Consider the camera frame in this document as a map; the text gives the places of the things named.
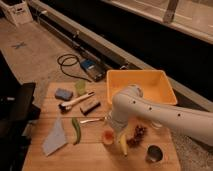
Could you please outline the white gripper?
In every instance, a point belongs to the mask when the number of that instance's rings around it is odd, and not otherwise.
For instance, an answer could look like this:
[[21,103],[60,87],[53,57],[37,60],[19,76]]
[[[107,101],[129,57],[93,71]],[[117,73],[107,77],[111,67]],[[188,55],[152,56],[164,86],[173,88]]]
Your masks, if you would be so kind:
[[106,118],[107,124],[113,129],[116,134],[116,141],[119,142],[122,135],[126,132],[127,125],[114,121],[112,118]]

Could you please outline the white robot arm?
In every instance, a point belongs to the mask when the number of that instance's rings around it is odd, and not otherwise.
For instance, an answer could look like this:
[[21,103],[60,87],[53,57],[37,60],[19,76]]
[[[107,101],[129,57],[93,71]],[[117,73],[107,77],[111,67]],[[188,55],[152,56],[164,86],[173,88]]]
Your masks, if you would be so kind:
[[107,121],[116,133],[121,133],[127,127],[129,118],[134,115],[179,130],[213,146],[211,112],[151,102],[142,97],[142,90],[138,85],[129,85],[113,96]]

